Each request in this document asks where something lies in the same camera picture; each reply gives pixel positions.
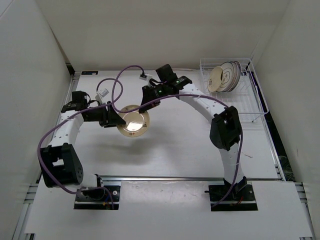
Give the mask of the beige floral small plate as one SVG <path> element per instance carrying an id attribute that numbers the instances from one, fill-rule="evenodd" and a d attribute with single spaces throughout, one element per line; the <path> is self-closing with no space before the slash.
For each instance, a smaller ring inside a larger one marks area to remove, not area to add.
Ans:
<path id="1" fill-rule="evenodd" d="M 124 125 L 117 125 L 118 131 L 126 137 L 134 138 L 143 135 L 150 126 L 149 113 L 139 113 L 138 110 L 128 112 L 137 108 L 138 105 L 127 105 L 121 109 L 122 112 L 119 116 L 125 121 Z"/>

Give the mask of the orange sunburst plate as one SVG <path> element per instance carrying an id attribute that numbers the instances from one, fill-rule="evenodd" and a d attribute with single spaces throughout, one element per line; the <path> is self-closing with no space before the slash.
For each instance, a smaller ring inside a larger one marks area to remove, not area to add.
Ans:
<path id="1" fill-rule="evenodd" d="M 235 84 L 235 81 L 236 81 L 236 78 L 237 78 L 237 73 L 238 73 L 238 67 L 237 67 L 237 65 L 235 64 L 235 62 L 232 61 L 231 63 L 232 63 L 233 66 L 234 66 L 234 72 L 233 72 L 233 80 L 232 80 L 232 83 L 231 83 L 231 85 L 230 85 L 230 88 L 229 88 L 228 92 L 233 91 L 233 88 L 234 88 L 233 86 L 234 86 L 234 84 Z"/>

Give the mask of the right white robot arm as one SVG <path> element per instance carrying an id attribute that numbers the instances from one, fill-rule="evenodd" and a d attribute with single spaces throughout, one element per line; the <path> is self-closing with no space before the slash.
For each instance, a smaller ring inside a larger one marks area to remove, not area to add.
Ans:
<path id="1" fill-rule="evenodd" d="M 140 79 L 147 81 L 142 87 L 140 113 L 160 105 L 161 100 L 174 96 L 193 107 L 210 122 L 209 138 L 219 149 L 224 169 L 224 193 L 230 200 L 238 199 L 247 185 L 240 155 L 243 146 L 243 131 L 238 110 L 200 91 L 186 76 L 178 77 L 169 64 L 156 70 L 159 80 L 142 72 Z"/>

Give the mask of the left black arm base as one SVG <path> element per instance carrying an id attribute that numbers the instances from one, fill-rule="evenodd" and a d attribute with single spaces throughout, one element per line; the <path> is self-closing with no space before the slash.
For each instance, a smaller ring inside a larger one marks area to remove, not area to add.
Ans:
<path id="1" fill-rule="evenodd" d="M 78 192 L 74 201 L 75 210 L 118 210 L 120 204 L 120 185 L 107 185 L 106 188 L 111 193 L 113 203 L 107 191 L 83 190 Z"/>

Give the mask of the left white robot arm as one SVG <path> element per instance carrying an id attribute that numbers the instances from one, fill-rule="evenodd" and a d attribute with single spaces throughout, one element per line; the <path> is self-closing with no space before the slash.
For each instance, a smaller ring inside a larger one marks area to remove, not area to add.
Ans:
<path id="1" fill-rule="evenodd" d="M 103 128 L 125 125 L 126 121 L 108 101 L 103 105 L 89 107 L 88 94 L 74 91 L 71 101 L 61 110 L 61 121 L 46 147 L 38 147 L 38 158 L 45 185 L 48 188 L 79 186 L 88 188 L 87 194 L 93 200 L 100 200 L 105 194 L 102 178 L 98 174 L 85 173 L 74 148 L 77 135 L 84 122 L 97 122 Z"/>

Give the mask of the white plate purple rim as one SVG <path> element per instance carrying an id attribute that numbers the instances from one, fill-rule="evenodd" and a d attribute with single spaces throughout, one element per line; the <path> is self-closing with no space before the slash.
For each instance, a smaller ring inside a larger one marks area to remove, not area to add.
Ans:
<path id="1" fill-rule="evenodd" d="M 231 62 L 224 62 L 221 66 L 222 68 L 222 80 L 217 92 L 226 92 L 230 87 L 231 83 L 234 80 L 235 66 Z"/>

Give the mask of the green rim white plate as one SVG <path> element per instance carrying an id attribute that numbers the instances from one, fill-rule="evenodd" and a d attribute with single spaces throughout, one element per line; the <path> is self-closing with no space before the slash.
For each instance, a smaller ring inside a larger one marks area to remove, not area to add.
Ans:
<path id="1" fill-rule="evenodd" d="M 242 72 L 241 64 L 238 61 L 234 61 L 234 63 L 237 65 L 237 76 L 236 76 L 235 83 L 233 85 L 233 90 L 237 87 L 237 85 L 240 81 L 241 72 Z"/>

